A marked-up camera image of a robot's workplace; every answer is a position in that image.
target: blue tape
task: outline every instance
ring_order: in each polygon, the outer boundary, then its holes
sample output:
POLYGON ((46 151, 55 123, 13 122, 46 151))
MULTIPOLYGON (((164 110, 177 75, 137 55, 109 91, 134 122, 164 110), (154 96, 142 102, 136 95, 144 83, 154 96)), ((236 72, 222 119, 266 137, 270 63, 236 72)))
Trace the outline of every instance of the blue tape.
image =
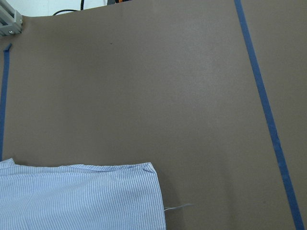
POLYGON ((0 100, 0 161, 2 160, 3 151, 3 137, 4 137, 4 123, 5 123, 5 107, 6 107, 6 92, 8 89, 8 78, 10 69, 10 48, 9 44, 3 51, 4 53, 4 66, 1 88, 1 100, 0 100))
POLYGON ((295 228, 296 228, 296 230, 304 230, 305 228, 304 228, 304 224, 303 224, 303 221, 302 221, 301 213, 299 211, 299 207, 298 207, 298 204, 297 204, 297 201, 296 201, 293 185, 292 185, 291 178, 290 178, 290 175, 289 175, 289 171, 288 171, 288 168, 287 168, 286 160, 284 158, 283 149, 281 147, 280 140, 278 138, 276 125, 275 125, 273 114, 272 114, 272 111, 271 111, 269 99, 268 99, 267 93, 265 91, 265 87, 264 87, 263 79, 262 79, 262 76, 261 76, 260 68, 259 68, 259 65, 258 65, 257 57, 256 57, 256 54, 255 54, 255 50, 254 50, 254 47, 253 47, 253 43, 251 41, 251 37, 250 37, 249 31, 248 31, 248 25, 247 25, 247 22, 246 22, 246 19, 245 19, 241 0, 234 0, 234 1, 235 1, 236 11, 237 11, 237 14, 238 14, 238 17, 239 17, 239 21, 240 21, 240 24, 241 24, 241 29, 242 29, 242 33, 243 33, 243 36, 244 36, 246 48, 248 50, 249 60, 250 60, 250 63, 251 63, 252 69, 253 69, 256 85, 257 85, 259 96, 260 96, 260 99, 261 99, 262 108, 263 108, 263 111, 264 111, 264 114, 265 114, 265 118, 266 118, 267 125, 268 125, 268 128, 269 128, 269 132, 270 132, 271 140, 272 140, 272 143, 273 143, 275 155, 276 155, 276 158, 277 158, 279 170, 280 170, 280 173, 281 173, 282 178, 283 178, 283 185, 284 185, 284 188, 285 188, 286 193, 287 193, 288 202, 289 202, 289 205, 290 205, 290 209, 291 209, 292 218, 293 218, 293 221, 294 221, 294 224, 295 224, 295 228))

